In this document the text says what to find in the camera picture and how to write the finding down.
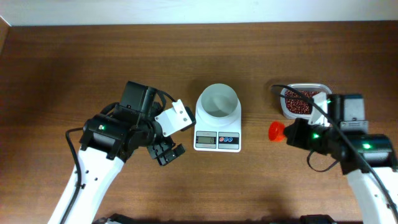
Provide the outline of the orange measuring scoop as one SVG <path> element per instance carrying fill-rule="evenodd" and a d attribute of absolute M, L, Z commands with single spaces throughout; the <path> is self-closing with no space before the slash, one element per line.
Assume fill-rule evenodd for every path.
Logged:
<path fill-rule="evenodd" d="M 285 125 L 281 122 L 274 121 L 269 126 L 268 138 L 272 142 L 281 142 L 285 139 L 284 135 Z"/>

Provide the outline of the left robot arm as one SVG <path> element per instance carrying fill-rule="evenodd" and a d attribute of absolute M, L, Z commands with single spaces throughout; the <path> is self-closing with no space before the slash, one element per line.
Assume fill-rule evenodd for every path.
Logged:
<path fill-rule="evenodd" d="M 80 128 L 79 150 L 67 186 L 50 223 L 91 223 L 109 186 L 140 147 L 166 166 L 185 152 L 171 135 L 195 125 L 195 115 L 181 100 L 153 87 L 127 82 L 121 101 L 111 103 Z"/>

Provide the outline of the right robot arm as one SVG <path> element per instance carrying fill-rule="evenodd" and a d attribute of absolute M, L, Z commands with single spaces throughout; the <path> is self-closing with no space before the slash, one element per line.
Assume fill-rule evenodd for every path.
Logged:
<path fill-rule="evenodd" d="M 363 223 L 397 223 L 397 156 L 384 134 L 369 134 L 361 95 L 327 95 L 297 100 L 319 119 L 296 118 L 284 129 L 287 144 L 331 156 L 341 167 L 361 209 Z"/>

